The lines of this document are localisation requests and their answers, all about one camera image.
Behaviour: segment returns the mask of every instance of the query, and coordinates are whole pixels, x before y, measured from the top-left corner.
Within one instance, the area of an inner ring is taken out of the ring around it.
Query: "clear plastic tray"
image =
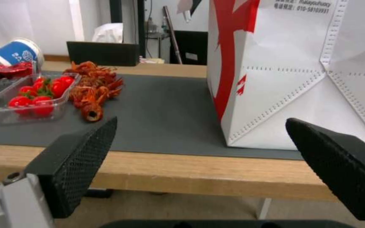
[[[33,113],[33,109],[35,108],[33,105],[29,107],[21,107],[21,108],[9,108],[9,101],[18,95],[18,91],[23,86],[31,86],[33,82],[40,76],[45,78],[55,79],[60,78],[62,75],[70,76],[74,78],[74,82],[66,89],[63,95],[60,98],[53,99],[52,104],[47,106],[38,106],[40,107],[53,107],[53,111],[46,117],[40,117]],[[60,118],[64,112],[66,107],[66,102],[68,101],[68,97],[70,95],[70,90],[79,82],[81,76],[75,73],[64,73],[60,75],[29,75],[24,78],[19,79],[14,82],[12,85],[5,88],[0,92],[0,123],[2,124],[13,124],[13,123],[24,123],[24,122],[33,122],[33,121],[47,121]],[[20,115],[16,111],[17,110],[29,110],[29,114]]]

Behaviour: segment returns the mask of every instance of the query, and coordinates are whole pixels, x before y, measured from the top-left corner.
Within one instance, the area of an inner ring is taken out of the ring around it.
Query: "bottle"
[[[163,29],[164,33],[168,33],[168,24],[167,24],[167,19],[165,16],[163,16],[163,21],[161,22],[161,28]]]

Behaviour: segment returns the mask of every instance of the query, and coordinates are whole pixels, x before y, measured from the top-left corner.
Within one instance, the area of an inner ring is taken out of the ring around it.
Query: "bag stitching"
[[[348,1],[349,0],[340,0],[335,8],[335,13],[333,14],[333,19],[330,22],[328,33],[326,35],[326,39],[323,45],[323,54],[320,58],[320,62],[323,65],[330,64],[333,49],[336,43],[337,35],[339,33],[340,25],[343,21]]]
[[[316,69],[302,69],[302,68],[291,68],[291,67],[278,67],[277,69],[273,69],[272,67],[265,67],[265,66],[251,66],[251,67],[248,66],[247,69],[258,70],[258,71],[313,73],[313,76],[304,81],[300,86],[298,86],[298,88],[294,89],[289,94],[285,95],[282,99],[273,104],[270,108],[268,108],[267,110],[263,111],[261,114],[256,116],[256,118],[254,118],[252,121],[248,121],[247,123],[245,123],[244,127],[240,128],[238,131],[231,134],[229,136],[229,144],[238,140],[244,134],[248,133],[256,126],[258,126],[260,123],[262,123],[266,118],[279,111],[290,101],[294,100],[296,97],[298,97],[297,95],[300,92],[302,92],[304,89],[309,88],[309,85],[312,84],[315,80],[318,80],[318,78],[322,78],[326,75],[324,71],[318,71]]]
[[[360,115],[360,117],[365,121],[365,107],[360,103],[360,101],[355,97],[352,91],[347,87],[346,83],[341,79],[339,73],[329,72],[329,77],[332,78],[333,82],[337,85],[339,90],[344,94],[349,103],[353,106],[354,110]],[[350,76],[363,76],[365,77],[365,73],[349,73],[346,75]]]

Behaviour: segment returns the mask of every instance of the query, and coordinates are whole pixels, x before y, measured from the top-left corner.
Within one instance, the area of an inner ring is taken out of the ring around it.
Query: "floor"
[[[83,198],[58,228],[96,228],[122,219],[255,219],[258,198],[154,195],[148,192],[115,191],[110,199]],[[273,199],[267,219],[329,219],[365,228],[340,203]]]

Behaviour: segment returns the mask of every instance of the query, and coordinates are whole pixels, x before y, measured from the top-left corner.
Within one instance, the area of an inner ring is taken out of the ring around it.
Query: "phone number text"
[[[329,9],[317,8],[317,7],[298,6],[297,11],[304,11],[304,12],[311,12],[311,13],[328,13]]]

